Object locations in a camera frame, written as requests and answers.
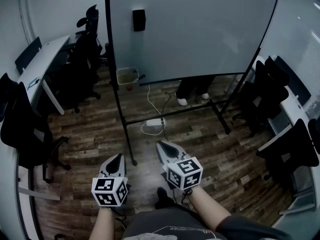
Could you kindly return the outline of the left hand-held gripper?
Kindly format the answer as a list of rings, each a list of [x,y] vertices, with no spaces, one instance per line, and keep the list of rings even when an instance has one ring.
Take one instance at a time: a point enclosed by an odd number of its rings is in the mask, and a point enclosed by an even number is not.
[[[126,159],[122,153],[106,160],[99,172],[113,173],[92,179],[91,193],[100,207],[121,207],[127,204],[128,178]]]

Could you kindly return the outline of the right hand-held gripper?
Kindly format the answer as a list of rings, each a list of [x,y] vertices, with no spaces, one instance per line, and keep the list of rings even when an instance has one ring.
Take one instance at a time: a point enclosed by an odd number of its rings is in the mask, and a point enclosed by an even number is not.
[[[166,180],[181,191],[188,190],[200,184],[203,167],[196,157],[178,160],[167,164],[167,159],[179,159],[187,153],[185,150],[172,142],[165,140],[156,143],[156,152],[166,173]]]

